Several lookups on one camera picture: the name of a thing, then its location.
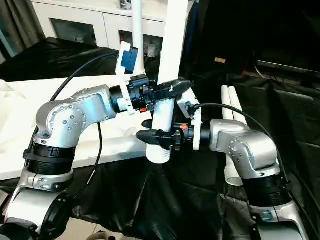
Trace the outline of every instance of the shelf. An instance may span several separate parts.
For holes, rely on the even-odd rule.
[[[118,0],[31,0],[33,3],[57,5],[62,7],[91,10],[96,12],[132,16],[131,10],[121,10]],[[194,0],[188,4],[189,15]],[[167,16],[168,0],[142,0],[143,19],[165,22]]]

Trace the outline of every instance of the cable connector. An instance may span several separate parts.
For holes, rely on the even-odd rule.
[[[200,104],[195,104],[195,105],[190,105],[190,106],[186,106],[188,114],[190,116],[195,115],[195,112],[200,108],[198,107]]]

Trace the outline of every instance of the floor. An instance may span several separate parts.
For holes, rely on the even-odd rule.
[[[0,206],[4,202],[7,194],[0,190]],[[98,224],[86,222],[79,219],[70,218],[66,231],[58,240],[86,240],[91,235],[103,231],[104,238],[91,238],[90,240],[106,239],[106,240],[138,240],[134,237],[126,237],[121,233],[109,231]]]

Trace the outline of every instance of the white cabinet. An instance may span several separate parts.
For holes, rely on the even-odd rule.
[[[31,1],[46,37],[115,50],[121,41],[132,43],[132,11],[121,10],[119,0]],[[150,57],[161,52],[167,6],[168,0],[142,0],[144,53]]]
[[[121,41],[132,44],[133,25],[131,17],[108,13],[104,13],[103,17],[106,34],[108,35],[109,48],[119,50]],[[161,49],[162,47],[162,39],[165,32],[165,23],[143,19],[142,29],[143,41],[145,42],[144,53],[148,53],[148,46],[152,44],[156,48],[154,51],[155,55],[159,55],[159,48]]]
[[[46,37],[109,47],[102,12],[37,2],[33,7]]]

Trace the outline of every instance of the cabinet door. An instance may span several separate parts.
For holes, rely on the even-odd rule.
[[[109,48],[119,50],[121,41],[132,41],[133,21],[132,17],[104,13],[105,30],[109,40]],[[159,55],[165,32],[165,23],[160,21],[142,20],[144,53],[148,52],[148,46],[155,49]]]
[[[102,12],[33,2],[46,37],[108,48]]]

